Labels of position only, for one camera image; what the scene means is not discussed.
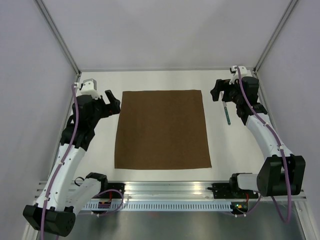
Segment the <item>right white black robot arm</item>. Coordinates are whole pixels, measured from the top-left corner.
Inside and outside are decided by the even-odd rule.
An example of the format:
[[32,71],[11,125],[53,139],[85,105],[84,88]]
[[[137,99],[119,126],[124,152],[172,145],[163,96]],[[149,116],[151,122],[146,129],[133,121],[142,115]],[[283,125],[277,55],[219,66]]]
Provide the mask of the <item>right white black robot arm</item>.
[[228,79],[216,80],[210,91],[213,101],[233,102],[236,114],[254,136],[264,157],[257,174],[234,173],[229,179],[228,192],[235,198],[246,191],[259,192],[264,197],[299,195],[302,189],[305,159],[295,155],[277,137],[265,107],[258,102],[259,80],[245,76],[230,84]]

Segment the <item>brown cloth napkin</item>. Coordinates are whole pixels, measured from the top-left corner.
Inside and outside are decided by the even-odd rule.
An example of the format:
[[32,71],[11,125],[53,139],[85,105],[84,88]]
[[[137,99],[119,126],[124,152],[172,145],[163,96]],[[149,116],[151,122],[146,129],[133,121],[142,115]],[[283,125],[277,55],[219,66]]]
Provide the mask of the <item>brown cloth napkin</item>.
[[114,167],[126,170],[211,168],[200,90],[125,91]]

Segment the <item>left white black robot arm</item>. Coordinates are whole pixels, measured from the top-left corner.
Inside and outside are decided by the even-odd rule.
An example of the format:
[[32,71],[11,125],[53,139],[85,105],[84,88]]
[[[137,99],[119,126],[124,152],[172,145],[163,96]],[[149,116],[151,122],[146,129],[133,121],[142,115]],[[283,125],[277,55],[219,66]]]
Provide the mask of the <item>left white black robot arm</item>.
[[57,237],[68,236],[76,216],[91,199],[110,197],[112,192],[123,196],[120,190],[109,187],[105,174],[96,172],[90,172],[69,195],[71,182],[95,136],[98,122],[121,111],[121,102],[112,91],[106,90],[105,95],[108,103],[102,96],[94,97],[84,90],[73,97],[73,114],[62,132],[58,155],[46,185],[35,203],[24,207],[22,215],[34,230],[39,231],[42,240],[46,233]]

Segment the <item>green handled knife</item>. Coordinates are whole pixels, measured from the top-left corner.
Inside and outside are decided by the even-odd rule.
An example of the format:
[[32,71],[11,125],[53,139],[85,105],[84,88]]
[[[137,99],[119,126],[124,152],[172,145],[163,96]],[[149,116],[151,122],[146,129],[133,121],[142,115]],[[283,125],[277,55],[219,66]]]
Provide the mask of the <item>green handled knife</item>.
[[230,117],[229,117],[227,103],[223,101],[222,105],[223,105],[223,109],[224,109],[224,113],[225,113],[227,124],[230,126],[231,125],[231,121],[230,121]]

